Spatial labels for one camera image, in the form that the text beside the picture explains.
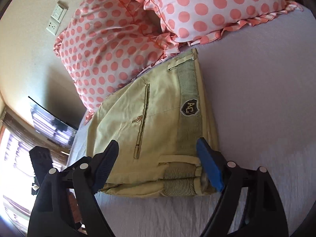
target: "beige garment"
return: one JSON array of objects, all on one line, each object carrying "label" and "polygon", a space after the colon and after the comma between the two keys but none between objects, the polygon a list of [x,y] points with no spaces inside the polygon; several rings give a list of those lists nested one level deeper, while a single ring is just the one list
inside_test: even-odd
[{"label": "beige garment", "polygon": [[204,137],[217,150],[217,133],[196,49],[160,64],[107,97],[88,131],[87,156],[114,139],[119,155],[107,194],[191,196],[213,192],[196,154]]}]

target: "tv screen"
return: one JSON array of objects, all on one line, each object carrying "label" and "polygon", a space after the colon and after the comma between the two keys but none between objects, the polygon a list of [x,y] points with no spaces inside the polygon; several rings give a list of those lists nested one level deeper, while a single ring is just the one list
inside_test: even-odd
[{"label": "tv screen", "polygon": [[77,130],[49,113],[31,97],[29,99],[36,132],[44,135],[51,142],[70,149]]}]

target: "mattress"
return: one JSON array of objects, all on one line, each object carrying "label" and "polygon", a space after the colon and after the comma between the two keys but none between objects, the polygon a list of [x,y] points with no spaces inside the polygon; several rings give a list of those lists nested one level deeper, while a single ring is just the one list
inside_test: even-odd
[{"label": "mattress", "polygon": [[[280,193],[289,231],[316,199],[316,21],[294,11],[195,46],[212,103],[220,151],[241,167],[265,166]],[[69,164],[85,155],[81,125]],[[96,194],[116,236],[199,236],[220,193],[156,199]],[[230,231],[243,212],[243,189]]]}]

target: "patch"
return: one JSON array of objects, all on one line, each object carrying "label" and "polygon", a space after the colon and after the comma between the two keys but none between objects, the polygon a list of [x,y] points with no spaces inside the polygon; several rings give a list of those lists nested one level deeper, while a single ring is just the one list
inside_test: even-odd
[{"label": "patch", "polygon": [[181,107],[181,113],[185,116],[195,115],[199,111],[196,99],[186,101]]}]

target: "polka dot pillow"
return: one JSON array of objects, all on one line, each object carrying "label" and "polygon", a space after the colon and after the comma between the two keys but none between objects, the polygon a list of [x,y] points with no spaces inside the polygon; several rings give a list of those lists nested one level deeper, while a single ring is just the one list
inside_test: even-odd
[{"label": "polka dot pillow", "polygon": [[170,36],[155,28],[135,0],[81,3],[54,51],[90,113],[143,69],[166,60],[166,51],[177,52]]},{"label": "polka dot pillow", "polygon": [[287,13],[286,0],[137,0],[161,18],[163,31],[171,31],[177,42],[207,43],[221,37],[220,30],[237,30]]}]

